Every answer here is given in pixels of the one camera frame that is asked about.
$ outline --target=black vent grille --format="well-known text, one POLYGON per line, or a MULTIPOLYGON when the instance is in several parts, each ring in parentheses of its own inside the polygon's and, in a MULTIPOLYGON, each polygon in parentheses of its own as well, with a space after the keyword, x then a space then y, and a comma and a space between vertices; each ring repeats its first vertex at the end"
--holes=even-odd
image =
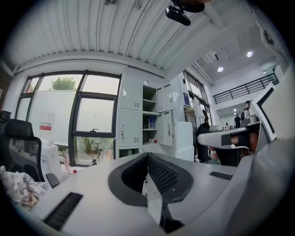
POLYGON ((65 224, 68 217, 74 211, 82 197, 83 195, 75 193, 70 193, 67 195, 63 201, 53 210, 53 212, 44 220, 44 223, 59 231, 65 224))
POLYGON ((142 185, 148 174, 148 158, 142 158, 122 173, 122 181, 129 188, 142 193, 142 185))
POLYGON ((161 194, 171 189, 178 181, 178 175, 172 169, 149 157, 148 172, 161 194))
POLYGON ((231 178, 232 178, 232 175, 224 174, 224 173, 220 173, 220 172, 216 172, 216 171, 211 172, 210 175, 217 177, 217 178, 226 179, 226 180, 231 180, 231 178))

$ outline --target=cabinet door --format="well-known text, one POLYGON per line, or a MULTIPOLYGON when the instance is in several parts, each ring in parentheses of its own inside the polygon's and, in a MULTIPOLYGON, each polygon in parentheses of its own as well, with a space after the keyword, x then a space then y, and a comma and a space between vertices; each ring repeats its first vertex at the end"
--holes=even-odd
POLYGON ((121 108, 140 110, 141 88, 140 84, 125 81, 123 84, 121 108))
POLYGON ((170 111, 158 115, 159 144, 173 145, 172 115, 170 111))
POLYGON ((119 146, 140 146, 141 114, 138 112, 120 111, 119 146))
POLYGON ((157 89, 157 103, 158 103, 158 112, 166 111, 166 101, 165 101, 164 88, 157 89))
POLYGON ((164 92, 165 92, 166 111, 174 110, 172 90, 169 84, 164 86, 164 92))

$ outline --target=black device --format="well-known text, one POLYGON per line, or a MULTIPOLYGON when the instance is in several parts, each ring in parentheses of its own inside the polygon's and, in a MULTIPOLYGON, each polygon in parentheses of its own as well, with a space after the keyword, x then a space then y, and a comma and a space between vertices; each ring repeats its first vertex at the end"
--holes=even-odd
POLYGON ((184 24, 186 26, 190 25, 189 18, 184 14, 184 11, 181 9, 177 9, 176 7, 172 7, 169 5, 169 7, 166 8, 166 16, 171 19, 175 20, 181 24, 184 24))
POLYGON ((166 8, 166 16, 171 19, 175 20, 183 25, 189 26, 190 20, 189 18, 184 14, 184 11, 187 12, 202 12, 205 9, 205 5, 203 3, 194 3, 190 1, 184 2, 183 0, 172 0, 174 3, 174 6, 169 5, 169 7, 166 8))

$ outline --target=white cloth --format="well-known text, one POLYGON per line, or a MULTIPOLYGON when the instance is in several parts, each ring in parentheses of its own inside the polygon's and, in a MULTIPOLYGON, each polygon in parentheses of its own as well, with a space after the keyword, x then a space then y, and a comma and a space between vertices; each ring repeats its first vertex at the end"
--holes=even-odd
POLYGON ((26 173, 8 172, 5 166, 0 167, 0 176, 6 194, 19 206, 31 209, 35 203, 51 189, 48 182, 35 182, 26 173))

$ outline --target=chair headrest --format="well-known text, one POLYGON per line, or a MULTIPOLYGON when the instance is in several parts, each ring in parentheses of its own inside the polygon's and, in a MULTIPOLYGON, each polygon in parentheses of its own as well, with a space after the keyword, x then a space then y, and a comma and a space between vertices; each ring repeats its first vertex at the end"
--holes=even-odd
POLYGON ((0 119, 4 120, 4 121, 9 121, 10 120, 10 114, 11 114, 11 112, 1 111, 0 112, 0 119))
POLYGON ((32 139, 34 138, 32 123, 11 119, 5 127, 5 136, 14 139, 32 139))

